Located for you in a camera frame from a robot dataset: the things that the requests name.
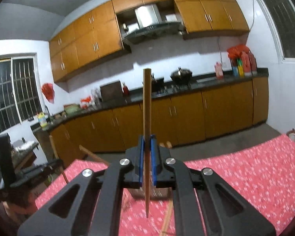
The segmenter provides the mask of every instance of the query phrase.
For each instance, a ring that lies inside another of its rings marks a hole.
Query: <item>red tablecloth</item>
[[[189,168],[213,168],[226,182],[248,200],[275,227],[279,235],[295,216],[295,143],[281,135],[266,143],[234,154],[186,162]],[[66,170],[72,180],[83,169],[94,171],[104,164],[75,160]],[[63,186],[59,176],[37,199],[43,206]],[[158,235],[167,210],[166,201],[152,201],[150,218],[145,218],[144,200],[135,201],[124,191],[119,235]],[[173,215],[168,233],[175,235]]]

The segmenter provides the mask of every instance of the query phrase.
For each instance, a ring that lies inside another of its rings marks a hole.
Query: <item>white window frame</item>
[[[292,2],[292,0],[288,0],[295,12],[295,6]],[[277,57],[279,59],[279,62],[282,64],[295,64],[295,58],[285,58],[284,57],[284,52],[283,52],[283,48],[282,48],[282,43],[281,43],[281,39],[279,36],[279,33],[277,31],[277,28],[275,26],[275,23],[273,21],[273,18],[270,14],[270,11],[268,10],[268,7],[266,6],[265,2],[263,0],[257,0],[257,2],[259,3],[261,10],[268,22],[270,31],[272,33],[272,37],[274,40],[274,44],[275,44],[275,48],[277,50]]]
[[[2,131],[1,133],[4,133],[6,131],[8,131],[9,129],[17,126],[17,125],[22,125],[24,123],[28,123],[28,120],[24,120],[22,121],[21,119],[21,115],[20,112],[18,110],[18,104],[16,102],[16,97],[15,97],[15,90],[14,90],[14,82],[13,82],[13,60],[15,59],[33,59],[33,64],[34,64],[34,76],[35,76],[35,83],[36,83],[36,88],[37,88],[37,93],[38,93],[38,99],[41,105],[42,110],[44,111],[44,107],[45,107],[45,102],[44,102],[44,98],[43,98],[43,93],[41,91],[41,83],[39,81],[39,74],[38,74],[38,63],[37,63],[37,54],[32,54],[32,55],[10,55],[10,56],[4,56],[2,59],[10,59],[11,60],[11,82],[12,82],[12,90],[13,90],[13,98],[14,98],[14,102],[15,102],[15,106],[16,106],[16,111],[18,113],[18,117],[20,119],[20,123],[6,129],[5,131]]]

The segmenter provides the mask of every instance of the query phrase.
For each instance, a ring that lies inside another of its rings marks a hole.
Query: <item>stainless steel range hood chimney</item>
[[[156,39],[167,34],[178,34],[184,26],[178,21],[163,21],[156,4],[135,9],[139,29],[127,34],[123,42],[128,45]]]

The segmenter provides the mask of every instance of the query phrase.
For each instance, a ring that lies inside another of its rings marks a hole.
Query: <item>black countertop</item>
[[[233,84],[233,83],[240,83],[240,82],[246,82],[250,81],[252,78],[256,77],[268,77],[269,72],[267,68],[258,68],[258,73],[256,75],[246,76],[246,77],[235,77],[232,74],[232,71],[226,71],[224,72],[224,78],[223,79],[217,79],[215,76],[215,73],[213,74],[206,74],[206,75],[198,75],[193,77],[192,83],[189,87],[181,87],[181,88],[173,88],[171,86],[172,82],[165,83],[165,86],[167,87],[167,91],[161,94],[152,94],[152,99],[156,98],[165,98],[165,97],[171,97],[174,95],[181,95],[186,93],[192,93],[192,92],[198,92],[201,90],[206,90],[210,88],[218,88],[223,85]],[[44,128],[37,128],[33,130],[34,134],[37,134],[39,132],[47,131],[50,132],[53,129],[55,129],[57,126],[59,126],[62,123],[65,123],[69,120],[72,120],[74,118],[78,118],[81,116],[89,115],[94,112],[104,111],[108,109],[114,109],[119,108],[123,106],[133,105],[137,103],[142,103],[143,101],[143,94],[142,94],[142,88],[135,89],[130,91],[130,95],[126,98],[122,99],[116,99],[108,102],[101,103],[100,106],[96,107],[89,107],[88,109],[83,109],[78,112],[67,114],[55,121],[53,123],[49,123]]]

